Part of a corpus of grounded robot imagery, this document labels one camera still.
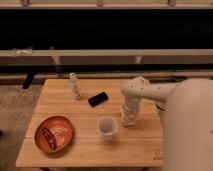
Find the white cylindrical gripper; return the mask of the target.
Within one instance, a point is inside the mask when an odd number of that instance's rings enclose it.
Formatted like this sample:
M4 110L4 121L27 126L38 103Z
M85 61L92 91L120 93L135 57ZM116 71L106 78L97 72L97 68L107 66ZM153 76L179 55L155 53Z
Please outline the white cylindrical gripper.
M124 100L121 110L122 120L124 122L135 122L139 113L139 99L128 98Z

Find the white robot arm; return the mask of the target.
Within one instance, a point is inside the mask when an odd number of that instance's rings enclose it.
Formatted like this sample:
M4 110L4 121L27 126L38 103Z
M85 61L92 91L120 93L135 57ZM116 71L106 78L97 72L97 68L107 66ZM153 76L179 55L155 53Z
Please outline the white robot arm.
M165 104L162 171L213 171L213 80L150 84L136 77L121 92L126 125L139 113L141 99Z

